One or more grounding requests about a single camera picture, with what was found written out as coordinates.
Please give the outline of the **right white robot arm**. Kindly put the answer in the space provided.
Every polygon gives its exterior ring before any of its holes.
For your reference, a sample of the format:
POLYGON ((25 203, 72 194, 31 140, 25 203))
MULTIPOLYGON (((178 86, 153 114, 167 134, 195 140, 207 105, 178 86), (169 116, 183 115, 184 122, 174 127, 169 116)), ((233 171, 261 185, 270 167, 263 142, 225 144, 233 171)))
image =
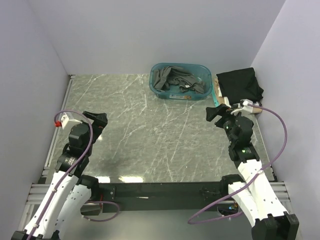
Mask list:
POLYGON ((275 194, 263 169, 251 137, 254 123, 240 113, 234 115, 225 104, 207 107, 206 120, 220 119, 215 126, 224 129, 229 140, 229 156, 239 175, 224 176, 219 193, 226 200, 234 199, 251 225, 254 240, 294 240, 299 220, 289 213, 275 194))

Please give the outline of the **grey t shirt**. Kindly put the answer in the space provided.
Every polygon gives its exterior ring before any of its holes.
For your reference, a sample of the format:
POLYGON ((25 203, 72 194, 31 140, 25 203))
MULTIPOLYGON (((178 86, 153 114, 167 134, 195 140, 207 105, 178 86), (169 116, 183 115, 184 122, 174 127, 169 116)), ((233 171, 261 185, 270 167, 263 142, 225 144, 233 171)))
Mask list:
POLYGON ((197 94, 205 93, 205 84, 183 67, 166 66, 154 71, 153 87, 157 91, 168 91, 171 85, 178 86, 182 93, 187 91, 194 91, 197 94))

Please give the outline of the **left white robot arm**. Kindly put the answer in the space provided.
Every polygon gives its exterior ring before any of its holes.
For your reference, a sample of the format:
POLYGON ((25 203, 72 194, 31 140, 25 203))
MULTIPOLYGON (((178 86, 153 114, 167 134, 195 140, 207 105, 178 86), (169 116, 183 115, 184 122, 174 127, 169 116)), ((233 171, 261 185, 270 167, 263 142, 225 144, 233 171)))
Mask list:
POLYGON ((88 201, 101 196, 99 180, 84 175, 94 143, 108 124, 106 113, 80 113, 82 120, 62 110, 54 116, 54 124, 69 129, 68 142, 59 156, 49 188, 34 216, 13 240, 61 240, 67 225, 81 212, 88 201))

